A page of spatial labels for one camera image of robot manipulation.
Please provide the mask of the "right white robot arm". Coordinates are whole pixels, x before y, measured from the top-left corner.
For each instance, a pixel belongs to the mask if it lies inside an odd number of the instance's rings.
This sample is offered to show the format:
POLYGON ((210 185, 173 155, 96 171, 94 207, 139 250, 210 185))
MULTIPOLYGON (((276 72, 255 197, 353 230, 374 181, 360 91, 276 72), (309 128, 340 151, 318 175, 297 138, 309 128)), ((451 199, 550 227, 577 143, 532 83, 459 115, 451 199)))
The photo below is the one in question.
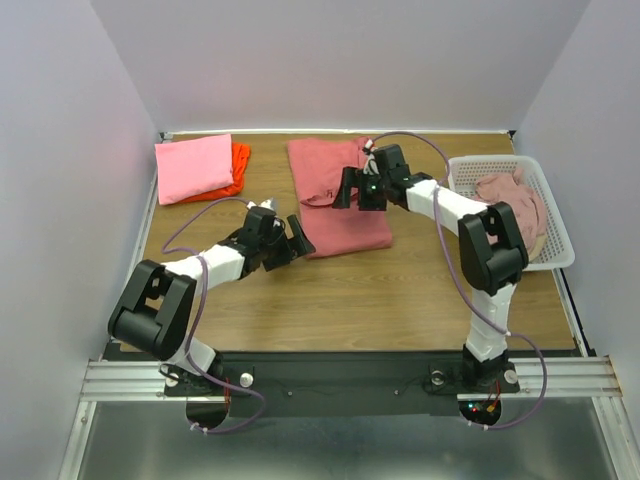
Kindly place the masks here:
POLYGON ((345 167, 332 204, 346 209, 355 201, 361 211, 384 211, 389 203, 426 216, 440 237, 448 230, 458 239, 467 295, 451 256, 443 250, 456 288, 471 310, 470 331, 463 345, 460 378, 472 390, 482 390, 508 368, 508 315, 517 283, 528 266, 528 251, 511 207, 487 205, 464 197, 425 173, 410 171, 398 145, 363 152, 362 168, 345 167))

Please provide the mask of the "dusty red t shirt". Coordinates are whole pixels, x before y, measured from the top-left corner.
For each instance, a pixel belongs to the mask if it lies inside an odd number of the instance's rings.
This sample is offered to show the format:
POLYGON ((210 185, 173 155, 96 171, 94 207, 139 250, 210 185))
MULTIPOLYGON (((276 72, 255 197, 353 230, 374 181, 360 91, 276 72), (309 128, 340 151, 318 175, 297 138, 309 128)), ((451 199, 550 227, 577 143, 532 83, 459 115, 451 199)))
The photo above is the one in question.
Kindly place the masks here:
POLYGON ((315 247, 312 258, 325 258, 392 246, 392 232, 382 212, 332 207, 345 167, 362 168, 367 139, 291 140, 287 153, 299 203, 302 229, 315 247))

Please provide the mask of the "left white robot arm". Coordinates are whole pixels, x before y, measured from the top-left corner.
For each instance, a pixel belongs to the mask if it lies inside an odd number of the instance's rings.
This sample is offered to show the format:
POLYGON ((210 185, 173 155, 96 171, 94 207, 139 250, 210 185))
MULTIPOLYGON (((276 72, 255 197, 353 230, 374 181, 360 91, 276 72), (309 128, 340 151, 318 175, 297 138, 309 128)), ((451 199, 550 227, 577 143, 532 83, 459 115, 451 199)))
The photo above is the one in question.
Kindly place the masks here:
POLYGON ((109 335, 188 372, 188 382, 199 393, 222 387, 259 397, 224 381, 215 364, 216 350, 195 339, 207 293, 260 267, 271 271, 286 266, 314 253, 315 247, 296 216, 282 220, 271 208, 253 205, 243 225, 211 248, 178 250, 188 256, 164 264, 142 260, 134 267, 109 318, 109 335))

